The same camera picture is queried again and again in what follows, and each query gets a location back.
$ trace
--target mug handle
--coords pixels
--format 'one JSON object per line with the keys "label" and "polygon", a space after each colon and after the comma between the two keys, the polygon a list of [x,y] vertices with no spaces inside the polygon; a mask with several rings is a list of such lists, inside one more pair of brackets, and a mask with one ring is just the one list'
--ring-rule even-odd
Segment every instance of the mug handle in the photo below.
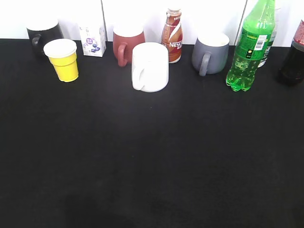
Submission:
{"label": "mug handle", "polygon": [[36,36],[33,37],[32,46],[36,52],[40,51],[40,46],[41,46],[41,35],[40,34],[37,34]]}
{"label": "mug handle", "polygon": [[121,43],[118,47],[118,65],[120,67],[124,67],[125,65],[127,65],[128,60],[124,59],[124,50],[125,47],[127,46],[127,43]]}
{"label": "mug handle", "polygon": [[134,71],[132,72],[132,84],[133,88],[136,90],[141,90],[144,87],[143,81],[140,80],[140,76],[144,67],[135,67]]}
{"label": "mug handle", "polygon": [[208,64],[209,64],[210,57],[211,57],[210,52],[206,52],[204,54],[203,59],[201,61],[200,69],[199,69],[199,75],[200,76],[206,76],[207,67],[208,67]]}

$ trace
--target nescafe bottle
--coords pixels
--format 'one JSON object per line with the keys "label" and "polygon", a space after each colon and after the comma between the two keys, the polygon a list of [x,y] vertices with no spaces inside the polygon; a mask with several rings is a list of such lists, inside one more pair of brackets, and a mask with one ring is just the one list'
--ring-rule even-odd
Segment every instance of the nescafe bottle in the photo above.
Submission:
{"label": "nescafe bottle", "polygon": [[180,9],[169,8],[167,11],[167,21],[161,36],[161,44],[163,44],[169,52],[169,63],[176,63],[181,58],[182,30],[180,22]]}

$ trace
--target red mug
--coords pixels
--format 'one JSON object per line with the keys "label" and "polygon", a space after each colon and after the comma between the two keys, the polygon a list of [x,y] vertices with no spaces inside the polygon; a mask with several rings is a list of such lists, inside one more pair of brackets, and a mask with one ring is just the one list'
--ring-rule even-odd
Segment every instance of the red mug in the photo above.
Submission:
{"label": "red mug", "polygon": [[133,48],[145,42],[141,26],[118,25],[113,29],[113,52],[118,65],[124,67],[132,62]]}

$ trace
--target yellow cup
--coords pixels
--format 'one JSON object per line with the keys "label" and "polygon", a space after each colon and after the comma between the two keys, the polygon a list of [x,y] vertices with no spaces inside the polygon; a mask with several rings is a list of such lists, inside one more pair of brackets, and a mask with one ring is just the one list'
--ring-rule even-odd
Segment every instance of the yellow cup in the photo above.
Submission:
{"label": "yellow cup", "polygon": [[44,46],[60,81],[71,82],[78,78],[76,49],[76,43],[70,39],[56,39]]}

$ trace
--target plastic bottle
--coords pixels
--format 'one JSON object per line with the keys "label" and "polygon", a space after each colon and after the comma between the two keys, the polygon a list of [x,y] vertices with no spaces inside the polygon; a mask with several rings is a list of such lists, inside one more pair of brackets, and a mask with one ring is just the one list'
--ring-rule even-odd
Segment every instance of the plastic bottle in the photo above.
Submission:
{"label": "plastic bottle", "polygon": [[161,44],[169,52],[169,63],[176,63],[181,58],[182,29],[180,8],[169,8],[167,21],[162,31]]}
{"label": "plastic bottle", "polygon": [[274,43],[274,40],[276,38],[276,33],[277,33],[277,27],[278,27],[278,24],[279,24],[279,14],[280,14],[280,11],[281,11],[281,5],[278,4],[280,1],[276,1],[276,6],[275,6],[275,29],[274,31],[272,32],[272,35],[270,37],[270,41],[268,43],[268,46],[267,46],[267,49],[265,51],[265,54],[260,62],[260,64],[258,65],[258,67],[262,67],[264,66],[264,64],[266,63],[267,61],[267,57],[268,57],[268,54],[269,54],[269,51],[270,51],[270,48],[272,47],[273,43]]}
{"label": "plastic bottle", "polygon": [[294,35],[289,53],[279,70],[279,81],[296,85],[304,79],[304,18]]}
{"label": "plastic bottle", "polygon": [[226,84],[247,91],[275,28],[275,0],[259,0],[246,17]]}

